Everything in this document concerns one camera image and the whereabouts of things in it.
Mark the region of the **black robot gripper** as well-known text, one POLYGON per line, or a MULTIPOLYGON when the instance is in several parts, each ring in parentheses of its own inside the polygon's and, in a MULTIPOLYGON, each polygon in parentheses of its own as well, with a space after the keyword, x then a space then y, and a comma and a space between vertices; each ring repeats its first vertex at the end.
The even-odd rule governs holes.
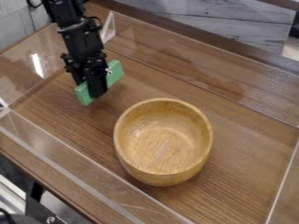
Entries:
POLYGON ((71 73, 76 85, 87 78, 91 97, 99 98, 108 91, 107 72, 103 70, 108 66, 100 37, 103 26, 95 18, 60 21, 57 26, 67 47, 60 56, 65 71, 71 73))

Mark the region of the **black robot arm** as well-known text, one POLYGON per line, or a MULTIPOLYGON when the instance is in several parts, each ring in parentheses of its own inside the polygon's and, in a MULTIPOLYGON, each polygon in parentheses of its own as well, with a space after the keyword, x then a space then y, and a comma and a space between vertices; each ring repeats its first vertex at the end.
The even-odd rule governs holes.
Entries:
POLYGON ((108 91, 108 62, 100 37, 99 17, 86 15, 82 0, 41 0, 52 22, 57 25, 67 52, 60 55, 65 72, 76 85, 86 83, 92 98, 108 91))

